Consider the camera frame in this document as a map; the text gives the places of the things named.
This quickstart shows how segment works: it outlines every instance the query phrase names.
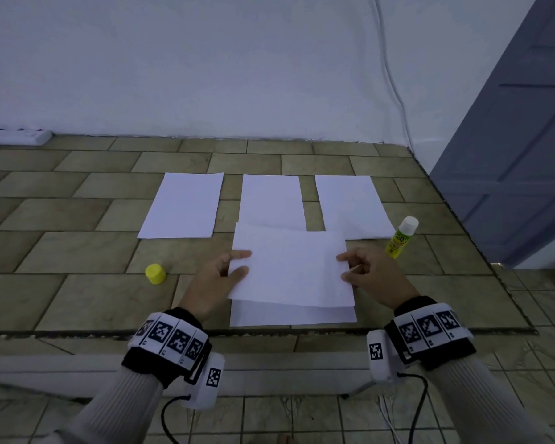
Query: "wall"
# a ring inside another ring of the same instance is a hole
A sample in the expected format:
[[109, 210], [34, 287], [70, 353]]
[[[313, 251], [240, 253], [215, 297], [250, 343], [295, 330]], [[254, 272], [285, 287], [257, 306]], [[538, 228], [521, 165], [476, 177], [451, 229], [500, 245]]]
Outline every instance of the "wall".
[[[381, 0], [429, 171], [534, 0]], [[0, 0], [0, 127], [406, 144], [373, 0]]]

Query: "glue stick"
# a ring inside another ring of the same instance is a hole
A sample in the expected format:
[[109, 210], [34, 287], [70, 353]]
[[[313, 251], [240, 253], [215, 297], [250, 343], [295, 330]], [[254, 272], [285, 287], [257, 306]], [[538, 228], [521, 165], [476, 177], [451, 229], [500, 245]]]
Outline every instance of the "glue stick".
[[395, 235], [392, 236], [391, 241], [386, 245], [385, 252], [396, 259], [401, 251], [403, 251], [411, 236], [415, 233], [415, 229], [417, 229], [419, 223], [417, 218], [407, 216], [399, 226], [399, 229], [395, 232]]

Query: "white power strip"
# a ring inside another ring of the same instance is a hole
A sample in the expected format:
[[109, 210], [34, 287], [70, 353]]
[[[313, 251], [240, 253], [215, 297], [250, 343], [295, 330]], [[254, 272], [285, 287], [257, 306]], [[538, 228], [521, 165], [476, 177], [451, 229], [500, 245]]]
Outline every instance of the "white power strip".
[[33, 131], [31, 129], [0, 129], [0, 145], [41, 146], [51, 139], [51, 131]]

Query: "yellow cap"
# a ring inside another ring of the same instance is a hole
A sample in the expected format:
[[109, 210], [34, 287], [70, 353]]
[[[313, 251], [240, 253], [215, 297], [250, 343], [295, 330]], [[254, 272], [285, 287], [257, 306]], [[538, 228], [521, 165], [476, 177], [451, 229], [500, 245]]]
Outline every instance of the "yellow cap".
[[153, 285], [158, 285], [159, 283], [163, 283], [166, 278], [166, 273], [162, 266], [158, 263], [153, 263], [152, 265], [148, 265], [146, 268], [146, 277]]

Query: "sheet of paper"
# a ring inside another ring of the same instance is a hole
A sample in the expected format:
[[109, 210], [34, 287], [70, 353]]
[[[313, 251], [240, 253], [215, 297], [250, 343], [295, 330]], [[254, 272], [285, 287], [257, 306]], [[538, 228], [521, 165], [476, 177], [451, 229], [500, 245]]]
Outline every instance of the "sheet of paper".
[[138, 238], [211, 237], [223, 177], [165, 173]]
[[231, 327], [355, 322], [356, 311], [352, 306], [326, 308], [233, 300], [230, 312]]
[[346, 240], [394, 235], [370, 176], [315, 176], [315, 180], [325, 230], [337, 231]]
[[231, 299], [291, 306], [354, 306], [352, 286], [341, 280], [348, 270], [335, 256], [346, 244], [334, 232], [258, 227], [238, 222], [233, 249], [250, 249], [248, 259], [231, 261], [229, 272], [248, 266]]
[[244, 175], [238, 221], [306, 230], [298, 176]]

